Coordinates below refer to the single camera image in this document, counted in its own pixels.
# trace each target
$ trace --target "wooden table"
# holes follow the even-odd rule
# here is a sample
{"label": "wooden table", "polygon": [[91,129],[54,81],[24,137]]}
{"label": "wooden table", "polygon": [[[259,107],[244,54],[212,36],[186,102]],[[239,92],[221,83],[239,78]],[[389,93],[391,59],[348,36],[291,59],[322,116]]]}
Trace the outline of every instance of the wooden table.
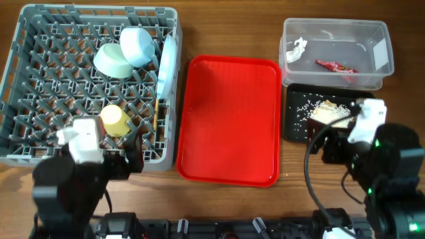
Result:
{"label": "wooden table", "polygon": [[[53,0],[2,0],[0,3],[0,66],[4,66],[21,7]],[[90,4],[89,0],[61,1]],[[388,25],[394,51],[395,73],[374,92],[385,100],[387,120],[403,123],[425,142],[425,4],[398,1],[113,1],[99,5],[174,7],[183,28],[181,90],[187,65],[198,54],[249,56],[278,61],[283,22],[288,17],[381,20]],[[126,182],[111,182],[114,211],[134,211],[139,218],[236,219],[307,216],[317,207],[304,182],[305,146],[282,141],[279,181],[269,189],[194,183],[176,170],[133,175]],[[343,207],[364,214],[340,187],[343,166],[324,165],[312,157],[310,174],[318,197],[327,207]],[[35,206],[31,199],[32,169],[0,165],[0,238],[26,238],[33,226]],[[347,188],[358,198],[364,193],[351,179]],[[102,199],[96,214],[107,212]]]}

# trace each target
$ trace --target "gray dish rack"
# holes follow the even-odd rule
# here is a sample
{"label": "gray dish rack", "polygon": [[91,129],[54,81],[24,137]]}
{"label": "gray dish rack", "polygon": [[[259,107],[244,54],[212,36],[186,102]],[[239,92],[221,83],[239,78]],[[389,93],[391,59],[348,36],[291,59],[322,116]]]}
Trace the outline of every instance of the gray dish rack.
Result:
{"label": "gray dish rack", "polygon": [[[97,72],[95,53],[103,44],[118,42],[126,27],[143,27],[152,35],[152,62],[126,79]],[[159,101],[155,130],[155,85],[168,34],[177,41],[177,67],[169,97]],[[115,104],[131,117],[131,131],[121,138],[107,135],[105,151],[123,155],[123,142],[141,131],[144,170],[170,169],[182,38],[177,12],[169,7],[24,6],[0,85],[0,162],[34,167],[60,151],[49,141],[57,129],[74,116],[98,115]]]}

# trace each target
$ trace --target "red candy wrapper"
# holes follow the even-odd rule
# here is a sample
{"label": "red candy wrapper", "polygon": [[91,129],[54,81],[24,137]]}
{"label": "red candy wrapper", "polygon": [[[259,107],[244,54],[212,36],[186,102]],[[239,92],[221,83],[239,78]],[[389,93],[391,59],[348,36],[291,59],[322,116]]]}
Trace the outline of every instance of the red candy wrapper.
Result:
{"label": "red candy wrapper", "polygon": [[[338,62],[325,62],[322,60],[316,60],[315,61],[316,64],[319,64],[323,67],[325,67],[326,69],[333,71],[333,72],[339,72],[339,73],[358,73],[358,70],[355,69],[348,69],[345,66],[339,64]],[[350,83],[354,83],[356,78],[355,76],[351,77],[351,76],[342,76],[346,81],[350,82]]]}

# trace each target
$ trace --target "transparent container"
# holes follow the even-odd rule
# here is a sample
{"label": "transparent container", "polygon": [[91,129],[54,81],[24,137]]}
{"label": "transparent container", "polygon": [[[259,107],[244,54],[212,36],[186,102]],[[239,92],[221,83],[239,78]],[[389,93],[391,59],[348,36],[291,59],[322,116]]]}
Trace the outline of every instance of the transparent container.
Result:
{"label": "transparent container", "polygon": [[[287,63],[294,42],[307,40],[301,58]],[[332,72],[315,60],[338,62],[358,73]],[[394,72],[390,35],[382,21],[347,19],[286,19],[280,40],[282,84],[312,84],[378,90],[383,78]]]}

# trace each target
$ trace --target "white label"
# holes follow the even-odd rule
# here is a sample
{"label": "white label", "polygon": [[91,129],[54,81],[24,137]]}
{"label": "white label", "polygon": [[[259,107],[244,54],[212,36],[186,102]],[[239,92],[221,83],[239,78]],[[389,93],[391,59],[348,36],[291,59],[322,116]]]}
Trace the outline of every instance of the white label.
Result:
{"label": "white label", "polygon": [[386,41],[383,39],[375,47],[373,47],[375,56],[375,68],[378,70],[388,63],[388,53],[386,53]]}

